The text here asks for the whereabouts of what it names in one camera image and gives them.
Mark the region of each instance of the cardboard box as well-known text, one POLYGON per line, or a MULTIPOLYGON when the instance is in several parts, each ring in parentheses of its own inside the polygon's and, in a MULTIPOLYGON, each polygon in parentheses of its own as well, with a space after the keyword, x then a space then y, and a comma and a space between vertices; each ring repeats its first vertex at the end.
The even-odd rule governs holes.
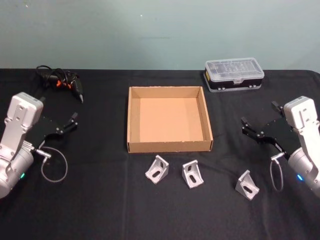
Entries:
POLYGON ((210 151, 213 136, 201 86, 129 88, 129 153, 210 151))

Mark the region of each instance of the black table cloth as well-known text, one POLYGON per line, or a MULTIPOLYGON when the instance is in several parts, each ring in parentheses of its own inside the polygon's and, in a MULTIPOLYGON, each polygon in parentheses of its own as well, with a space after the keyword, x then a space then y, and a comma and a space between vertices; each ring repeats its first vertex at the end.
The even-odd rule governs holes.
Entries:
MULTIPOLYGON (((210 93, 202 71, 76 70, 84 103, 51 89, 42 114, 64 123, 78 112, 78 129, 47 142, 67 157, 62 183, 47 182, 36 157, 25 177, 0 200, 0 239, 31 240, 312 240, 320 238, 320 199, 280 160, 284 189, 271 183, 270 156, 241 132, 240 118, 254 126, 278 118, 279 104, 314 99, 320 113, 320 75, 305 70, 266 70, 259 90, 210 93), (214 137, 211 152, 160 153, 169 174, 157 185, 145 177, 154 153, 128 154, 129 86, 203 86, 214 137), (189 189, 182 165, 197 159, 204 184, 189 189), (235 191, 245 170, 260 188, 249 201, 235 191)), ((0 70, 0 119, 10 99, 35 84, 30 69, 0 70)), ((1 134, 5 125, 0 124, 1 134)))

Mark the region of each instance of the gray cable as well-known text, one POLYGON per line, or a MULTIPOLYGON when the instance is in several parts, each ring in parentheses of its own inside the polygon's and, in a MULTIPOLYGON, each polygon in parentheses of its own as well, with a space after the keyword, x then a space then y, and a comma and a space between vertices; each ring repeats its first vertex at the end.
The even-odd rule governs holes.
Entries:
POLYGON ((270 176, 271 176, 271 181, 272 181, 273 188, 277 192, 281 192, 284 189, 284 176, 282 174, 281 165, 277 160, 276 161, 271 160, 271 163, 270 163, 270 176), (280 171, 280 178, 281 178, 281 187, 280 187, 280 189, 276 188, 275 181, 274 181, 274 175, 273 175, 273 172, 272 172, 272 165, 273 165, 274 162, 277 164, 277 166, 279 167, 279 171, 280 171))
POLYGON ((60 152, 58 149, 55 149, 55 148, 50 147, 50 146, 43 146, 41 148, 42 149, 50 149, 50 150, 56 151, 63 157, 64 162, 65 162, 65 173, 64 173, 64 176, 62 178, 58 179, 58 180, 51 180, 45 175, 45 173, 44 173, 44 166, 45 166, 45 163, 46 163, 45 161, 43 161, 43 163, 41 165, 41 174, 47 181, 49 181, 51 183, 59 183, 59 182, 61 182, 63 179, 66 178, 67 173, 68 173, 68 162, 67 162, 67 159, 66 159, 65 155, 63 155, 63 153, 60 152))

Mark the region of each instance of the bracket hole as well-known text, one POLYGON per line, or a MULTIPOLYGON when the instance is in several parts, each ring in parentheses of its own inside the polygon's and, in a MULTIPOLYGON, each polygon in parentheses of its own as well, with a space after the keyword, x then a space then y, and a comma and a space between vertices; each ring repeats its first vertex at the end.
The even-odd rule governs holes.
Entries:
POLYGON ((193 175, 190 175, 190 179, 191 179, 191 181, 195 184, 197 181, 196 181, 196 179, 195 179, 195 177, 193 176, 193 175))
POLYGON ((156 171, 156 172, 152 175, 152 177, 155 178, 155 177, 158 176, 159 174, 160 174, 160 171, 156 171))
POLYGON ((252 194, 252 190, 247 186, 243 186, 243 189, 246 190, 248 193, 252 194))

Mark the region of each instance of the metal bracket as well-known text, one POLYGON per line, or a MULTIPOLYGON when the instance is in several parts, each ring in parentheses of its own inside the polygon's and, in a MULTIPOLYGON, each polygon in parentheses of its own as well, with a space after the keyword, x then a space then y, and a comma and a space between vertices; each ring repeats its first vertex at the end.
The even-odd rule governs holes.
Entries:
POLYGON ((155 156, 155 159, 149 168, 149 170, 145 173, 145 176, 150 179, 154 184, 157 184, 162 180, 165 176, 168 175, 169 172, 169 163, 165 161, 159 155, 155 156))
POLYGON ((197 160, 193 160, 182 165, 182 177, 190 189, 198 187, 204 183, 199 171, 197 160))
POLYGON ((244 174, 239 177, 236 183, 235 190, 241 193, 244 197, 252 200, 255 195, 259 192, 259 188, 255 185, 254 181, 250 176, 250 171, 247 170, 244 174))

